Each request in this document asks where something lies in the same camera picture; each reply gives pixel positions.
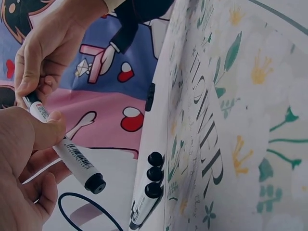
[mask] marker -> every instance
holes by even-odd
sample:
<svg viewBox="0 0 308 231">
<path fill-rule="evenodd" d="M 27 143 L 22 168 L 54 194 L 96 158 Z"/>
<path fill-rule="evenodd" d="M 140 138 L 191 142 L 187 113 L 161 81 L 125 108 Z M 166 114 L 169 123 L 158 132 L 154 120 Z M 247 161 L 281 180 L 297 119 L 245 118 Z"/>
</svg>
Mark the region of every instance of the marker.
<svg viewBox="0 0 308 231">
<path fill-rule="evenodd" d="M 146 173 L 143 174 L 141 181 L 139 183 L 138 188 L 144 189 L 144 187 L 152 182 L 159 183 L 163 178 L 163 172 L 159 167 L 151 167 L 146 171 Z M 132 211 L 135 212 L 137 208 L 137 202 L 140 200 L 142 197 L 143 191 L 140 190 L 139 192 L 136 193 L 135 196 L 135 201 L 133 205 Z"/>
<path fill-rule="evenodd" d="M 23 100 L 32 116 L 43 123 L 47 123 L 49 114 L 35 92 L 23 97 Z M 69 138 L 65 136 L 53 149 L 86 190 L 91 191 L 93 194 L 98 194 L 105 188 L 106 182 L 103 180 L 102 174 L 87 160 Z"/>
<path fill-rule="evenodd" d="M 144 222 L 161 194 L 162 189 L 158 183 L 152 182 L 145 186 L 137 210 L 129 224 L 130 229 L 136 230 Z"/>
<path fill-rule="evenodd" d="M 160 167 L 164 163 L 163 157 L 159 152 L 152 152 L 148 156 L 148 164 L 150 165 L 148 168 L 154 166 L 154 167 Z"/>
</svg>

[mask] crown illustration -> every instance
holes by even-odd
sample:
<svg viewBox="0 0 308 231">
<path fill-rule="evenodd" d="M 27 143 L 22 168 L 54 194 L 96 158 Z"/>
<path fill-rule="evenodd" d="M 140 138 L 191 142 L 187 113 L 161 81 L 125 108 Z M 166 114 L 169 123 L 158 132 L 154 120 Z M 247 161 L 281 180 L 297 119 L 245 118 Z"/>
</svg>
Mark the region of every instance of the crown illustration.
<svg viewBox="0 0 308 231">
<path fill-rule="evenodd" d="M 238 135 L 236 139 L 237 139 L 237 143 L 236 143 L 234 152 L 232 153 L 232 159 L 233 159 L 233 164 L 234 164 L 234 169 L 235 169 L 235 175 L 238 176 L 239 174 L 248 173 L 249 168 L 242 167 L 242 164 L 254 154 L 254 151 L 250 150 L 247 155 L 245 155 L 242 159 L 239 160 L 238 157 L 240 155 L 242 147 L 244 146 L 244 141 L 242 139 L 242 136 L 240 135 Z"/>
</svg>

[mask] finger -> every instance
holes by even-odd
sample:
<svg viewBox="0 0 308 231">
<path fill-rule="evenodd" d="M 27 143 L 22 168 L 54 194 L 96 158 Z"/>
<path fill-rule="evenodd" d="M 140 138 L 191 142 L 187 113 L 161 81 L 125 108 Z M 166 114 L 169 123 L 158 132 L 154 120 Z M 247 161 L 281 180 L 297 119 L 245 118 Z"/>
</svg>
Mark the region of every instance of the finger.
<svg viewBox="0 0 308 231">
<path fill-rule="evenodd" d="M 54 165 L 50 166 L 48 169 L 40 173 L 38 176 L 33 178 L 31 181 L 23 185 L 24 192 L 28 196 L 28 198 L 34 202 L 39 199 L 39 196 L 42 194 L 42 182 L 45 176 L 48 173 L 52 173 L 55 177 L 55 182 L 59 184 L 69 175 L 71 175 L 70 170 L 66 167 L 66 165 L 59 161 Z"/>
<path fill-rule="evenodd" d="M 19 176 L 19 181 L 24 183 L 29 180 L 43 168 L 59 158 L 58 154 L 52 148 L 36 151 L 31 155 L 25 169 Z"/>
<path fill-rule="evenodd" d="M 46 76 L 44 82 L 52 88 L 52 91 L 55 91 L 59 86 L 60 78 L 60 76 Z"/>
<path fill-rule="evenodd" d="M 20 97 L 28 95 L 37 88 L 42 60 L 40 42 L 33 37 L 24 48 L 24 74 L 17 89 Z"/>
<path fill-rule="evenodd" d="M 24 49 L 22 46 L 16 56 L 15 56 L 15 70 L 14 70 L 14 88 L 15 88 L 15 98 L 17 102 L 17 106 L 26 109 L 26 104 L 22 100 L 22 97 L 18 94 L 17 89 L 20 86 L 20 83 L 23 79 L 24 69 L 25 69 L 25 58 L 24 58 Z"/>
<path fill-rule="evenodd" d="M 51 216 L 58 198 L 57 184 L 52 173 L 48 173 L 44 177 L 41 185 L 41 191 L 42 194 L 35 206 L 42 217 L 42 222 L 45 223 Z"/>
<path fill-rule="evenodd" d="M 51 113 L 49 122 L 42 123 L 22 108 L 9 107 L 0 110 L 0 121 L 5 121 L 0 123 L 1 151 L 16 178 L 33 150 L 50 148 L 65 135 L 65 118 L 60 112 Z"/>
<path fill-rule="evenodd" d="M 52 93 L 52 87 L 47 84 L 42 84 L 39 88 L 39 91 L 44 94 L 44 96 L 49 96 Z"/>
<path fill-rule="evenodd" d="M 50 148 L 59 143 L 65 136 L 65 118 L 58 111 L 50 114 L 48 123 L 41 123 L 32 116 L 29 116 L 29 120 L 35 133 L 34 150 Z"/>
<path fill-rule="evenodd" d="M 47 96 L 40 89 L 36 89 L 35 93 L 37 94 L 37 97 L 41 100 L 42 104 L 45 104 Z"/>
</svg>

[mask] white marker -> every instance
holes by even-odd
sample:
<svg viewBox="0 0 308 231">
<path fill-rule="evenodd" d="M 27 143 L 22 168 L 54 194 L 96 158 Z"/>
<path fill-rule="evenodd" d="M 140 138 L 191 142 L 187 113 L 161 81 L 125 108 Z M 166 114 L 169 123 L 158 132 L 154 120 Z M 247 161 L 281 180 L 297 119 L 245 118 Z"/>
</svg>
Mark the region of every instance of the white marker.
<svg viewBox="0 0 308 231">
<path fill-rule="evenodd" d="M 49 114 L 34 92 L 23 97 L 23 100 L 32 116 L 43 123 L 47 123 Z M 103 180 L 102 174 L 69 138 L 65 136 L 53 149 L 86 190 L 98 194 L 105 188 L 106 182 Z"/>
<path fill-rule="evenodd" d="M 148 169 L 142 176 L 141 181 L 139 183 L 138 188 L 140 189 L 144 189 L 144 187 L 146 185 L 148 185 L 149 183 L 155 182 L 155 183 L 159 183 L 163 178 L 163 172 L 159 167 L 151 167 L 150 169 Z M 137 208 L 137 202 L 140 200 L 140 198 L 142 197 L 143 191 L 140 190 L 136 193 L 135 196 L 135 201 L 134 201 L 134 206 L 133 206 L 133 212 L 136 211 Z"/>
<path fill-rule="evenodd" d="M 137 210 L 129 224 L 130 229 L 136 230 L 144 222 L 161 194 L 162 189 L 158 183 L 152 182 L 145 186 L 142 197 L 137 203 Z"/>
</svg>

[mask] barcode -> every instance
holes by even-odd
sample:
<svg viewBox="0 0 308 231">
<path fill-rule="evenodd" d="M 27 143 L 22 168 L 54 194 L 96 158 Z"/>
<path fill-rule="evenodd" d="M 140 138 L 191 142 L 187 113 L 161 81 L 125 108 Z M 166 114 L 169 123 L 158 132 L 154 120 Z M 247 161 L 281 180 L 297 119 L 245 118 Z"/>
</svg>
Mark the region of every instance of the barcode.
<svg viewBox="0 0 308 231">
<path fill-rule="evenodd" d="M 142 208 L 144 201 L 145 201 L 145 197 L 142 198 L 142 200 L 139 204 L 139 208 L 138 208 L 139 210 Z"/>
<path fill-rule="evenodd" d="M 94 167 L 91 162 L 78 150 L 78 148 L 73 144 L 68 144 L 67 148 L 69 152 L 76 158 L 78 163 L 82 165 L 83 168 L 89 169 Z"/>
<path fill-rule="evenodd" d="M 37 104 L 37 109 L 38 111 L 41 113 L 41 115 L 44 117 L 44 119 L 48 119 L 49 114 L 48 112 L 45 110 L 45 108 L 42 106 L 42 104 Z"/>
</svg>

